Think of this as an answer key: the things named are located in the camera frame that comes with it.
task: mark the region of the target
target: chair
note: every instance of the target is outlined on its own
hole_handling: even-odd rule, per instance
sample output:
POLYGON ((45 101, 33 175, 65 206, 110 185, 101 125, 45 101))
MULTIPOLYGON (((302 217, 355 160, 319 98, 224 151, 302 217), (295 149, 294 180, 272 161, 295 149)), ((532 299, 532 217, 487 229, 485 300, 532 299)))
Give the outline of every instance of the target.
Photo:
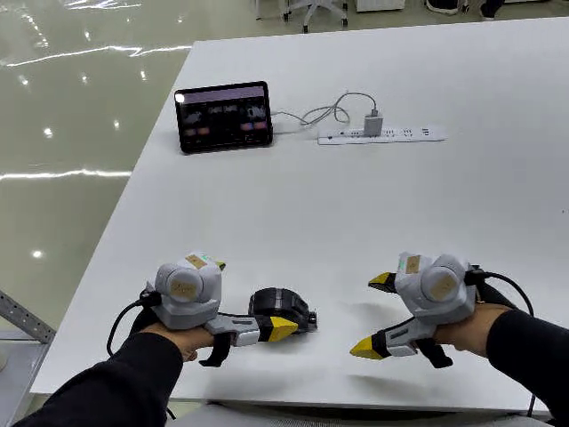
MULTIPOLYGON (((285 0, 278 0, 278 9, 281 11, 281 13, 285 12, 285 10, 286 10, 285 0)), ((261 19, 261 16, 260 16, 260 0, 255 0, 255 18, 257 20, 261 19)))
POLYGON ((308 7, 309 11, 304 17, 304 26, 302 27, 302 32, 308 33, 310 19, 312 18, 314 12, 317 11, 318 6, 320 6, 328 9, 330 12, 340 17, 341 25, 345 28, 348 26, 348 15, 345 12, 348 9, 348 1, 343 1, 343 10, 336 6, 333 1, 334 0, 299 0, 294 4, 290 4, 289 2, 289 5, 284 11, 283 18, 284 20, 288 20, 289 15, 293 10, 300 9, 301 7, 308 7))

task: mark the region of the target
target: human hand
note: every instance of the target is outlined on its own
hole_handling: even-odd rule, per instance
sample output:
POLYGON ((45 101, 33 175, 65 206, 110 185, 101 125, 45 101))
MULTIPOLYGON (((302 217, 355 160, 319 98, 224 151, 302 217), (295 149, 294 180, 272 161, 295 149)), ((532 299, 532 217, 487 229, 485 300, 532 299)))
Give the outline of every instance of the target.
POLYGON ((171 331, 161 322, 157 322, 140 332, 162 335, 173 342, 180 350, 184 362, 196 360, 198 349, 213 346, 213 335, 200 326, 186 331, 171 331))
POLYGON ((488 334, 496 319, 511 308, 499 304, 477 303, 474 313, 461 322, 439 325, 435 332, 438 344, 451 344, 456 350, 468 350, 486 357, 488 334))

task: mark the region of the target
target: forearm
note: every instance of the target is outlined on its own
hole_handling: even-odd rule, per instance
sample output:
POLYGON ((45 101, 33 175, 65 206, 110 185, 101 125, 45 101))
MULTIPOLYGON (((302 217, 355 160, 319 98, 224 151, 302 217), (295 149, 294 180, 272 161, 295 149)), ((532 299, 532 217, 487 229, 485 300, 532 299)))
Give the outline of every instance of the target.
POLYGON ((569 331, 519 310, 500 315, 488 334, 490 363, 523 384, 548 406, 561 424, 569 423, 569 331))
POLYGON ((112 358, 68 381, 44 407, 16 425, 164 425, 181 366, 180 350, 171 341, 135 334, 112 358))

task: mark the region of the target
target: white table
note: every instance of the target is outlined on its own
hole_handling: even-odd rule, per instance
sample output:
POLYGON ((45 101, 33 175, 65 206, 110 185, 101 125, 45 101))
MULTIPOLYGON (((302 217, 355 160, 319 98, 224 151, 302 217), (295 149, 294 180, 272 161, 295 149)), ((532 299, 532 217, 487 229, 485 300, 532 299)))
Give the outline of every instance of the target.
MULTIPOLYGON (((273 110, 297 112, 360 90, 386 125, 443 125, 450 139, 319 147, 313 132, 185 157, 169 96, 32 391, 104 359, 145 278, 201 249, 228 263, 224 311, 286 286, 316 308, 319 330, 233 349, 219 369, 187 364, 176 399, 524 410, 529 393, 475 356, 449 349, 454 366, 436 370, 422 356, 376 362, 349 349, 408 317, 366 286, 404 250, 505 272, 539 315, 569 326, 568 75, 568 19, 196 44, 173 89, 263 79, 273 110)), ((361 125, 368 102, 346 106, 361 125)))

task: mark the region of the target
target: label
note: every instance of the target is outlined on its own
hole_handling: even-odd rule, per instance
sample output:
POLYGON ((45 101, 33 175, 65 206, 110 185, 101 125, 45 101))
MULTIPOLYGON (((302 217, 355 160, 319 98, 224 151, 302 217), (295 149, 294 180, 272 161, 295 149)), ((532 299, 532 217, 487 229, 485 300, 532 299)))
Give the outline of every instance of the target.
POLYGON ((419 272, 420 258, 420 255, 410 256, 407 258, 407 267, 405 269, 405 274, 417 274, 419 272))
POLYGON ((175 279, 170 286, 170 295, 193 300, 196 298, 196 285, 175 279))
POLYGON ((207 265, 207 262, 203 261, 197 255, 189 255, 186 257, 186 261, 196 267, 198 270, 207 265))
POLYGON ((437 301, 443 301, 444 298, 453 291, 454 287, 453 278, 444 276, 432 287, 430 293, 437 301))

